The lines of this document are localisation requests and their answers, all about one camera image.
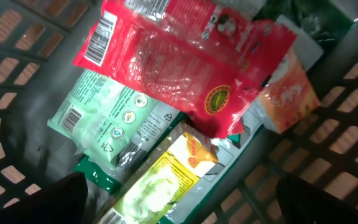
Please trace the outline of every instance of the product label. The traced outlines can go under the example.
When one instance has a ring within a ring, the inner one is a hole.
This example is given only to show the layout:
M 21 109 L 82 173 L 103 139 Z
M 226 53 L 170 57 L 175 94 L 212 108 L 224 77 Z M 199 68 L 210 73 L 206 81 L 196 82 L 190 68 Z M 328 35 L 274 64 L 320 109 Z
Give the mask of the product label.
M 157 100 L 130 88 L 125 88 L 109 117 L 99 129 L 94 143 L 94 151 L 104 158 L 105 165 L 112 162 L 134 136 L 136 129 L 154 109 Z M 91 158 L 93 152 L 86 151 Z
M 83 132 L 87 132 L 87 136 L 96 134 L 101 123 L 95 119 L 108 116 L 123 89 L 122 84 L 96 72 L 85 70 L 55 116 L 48 121 L 48 125 L 81 144 Z
M 169 151 L 164 152 L 114 209 L 128 223 L 157 223 L 198 180 Z

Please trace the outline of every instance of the icon symbol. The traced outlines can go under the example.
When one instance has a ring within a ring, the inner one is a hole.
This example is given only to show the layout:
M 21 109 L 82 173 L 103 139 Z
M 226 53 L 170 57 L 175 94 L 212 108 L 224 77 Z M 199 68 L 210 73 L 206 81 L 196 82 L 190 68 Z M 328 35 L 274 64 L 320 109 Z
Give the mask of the icon symbol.
M 137 95 L 135 97 L 135 106 L 143 108 L 147 105 L 147 97 L 145 95 Z
M 164 118 L 165 118 L 165 120 L 166 121 L 171 121 L 172 120 L 172 114 L 166 114 L 165 116 L 164 116 Z
M 119 138 L 123 137 L 124 134 L 125 134 L 125 131 L 121 127 L 114 127 L 111 130 L 111 137 L 113 139 L 119 139 Z
M 122 119 L 127 124 L 132 124 L 136 120 L 136 114 L 133 111 L 126 111 Z

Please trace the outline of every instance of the plastic basket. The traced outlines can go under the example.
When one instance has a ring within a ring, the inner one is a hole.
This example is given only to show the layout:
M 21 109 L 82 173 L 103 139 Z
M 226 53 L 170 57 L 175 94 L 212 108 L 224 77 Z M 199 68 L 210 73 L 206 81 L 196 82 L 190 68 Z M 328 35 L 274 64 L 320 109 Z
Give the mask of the plastic basket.
M 0 209 L 68 175 L 79 160 L 46 122 L 81 74 L 71 62 L 100 4 L 0 0 Z M 346 4 L 358 11 L 358 1 Z M 286 172 L 358 208 L 358 21 L 310 79 L 323 107 L 284 135 L 262 129 L 193 223 L 283 223 L 274 188 Z M 108 196 L 88 187 L 85 223 Z

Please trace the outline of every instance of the crinkled plastic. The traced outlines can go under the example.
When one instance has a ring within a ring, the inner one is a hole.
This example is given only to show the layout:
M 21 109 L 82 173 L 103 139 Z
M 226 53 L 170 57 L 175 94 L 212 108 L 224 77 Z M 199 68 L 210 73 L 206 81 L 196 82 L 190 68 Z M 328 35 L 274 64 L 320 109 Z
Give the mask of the crinkled plastic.
M 234 134 L 295 39 L 207 0 L 106 1 L 74 64 L 190 115 L 211 137 Z
M 88 180 L 113 194 L 184 117 L 184 113 L 160 102 L 118 155 L 115 169 L 88 156 L 73 169 L 83 172 Z
M 99 131 L 124 88 L 110 78 L 85 70 L 48 120 L 48 126 L 84 147 Z

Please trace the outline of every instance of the red snack bag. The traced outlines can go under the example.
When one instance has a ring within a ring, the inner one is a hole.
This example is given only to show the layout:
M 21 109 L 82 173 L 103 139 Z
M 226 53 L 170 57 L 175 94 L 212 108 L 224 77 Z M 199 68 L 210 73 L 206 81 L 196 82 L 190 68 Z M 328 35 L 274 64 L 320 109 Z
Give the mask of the red snack bag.
M 207 0 L 106 1 L 102 14 L 74 64 L 188 113 L 209 137 L 236 131 L 295 39 Z

